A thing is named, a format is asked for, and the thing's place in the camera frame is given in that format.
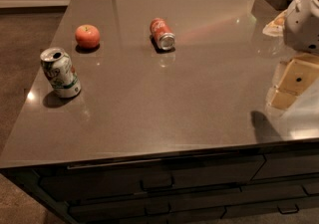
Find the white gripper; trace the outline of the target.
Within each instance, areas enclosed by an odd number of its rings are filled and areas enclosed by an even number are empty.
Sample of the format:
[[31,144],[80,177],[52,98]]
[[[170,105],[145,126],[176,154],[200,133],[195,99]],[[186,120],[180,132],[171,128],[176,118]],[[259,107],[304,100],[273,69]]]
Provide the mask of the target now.
[[[293,0],[287,8],[284,43],[299,52],[319,53],[319,0]],[[269,89],[269,104],[287,110],[319,78],[319,58],[280,62]]]

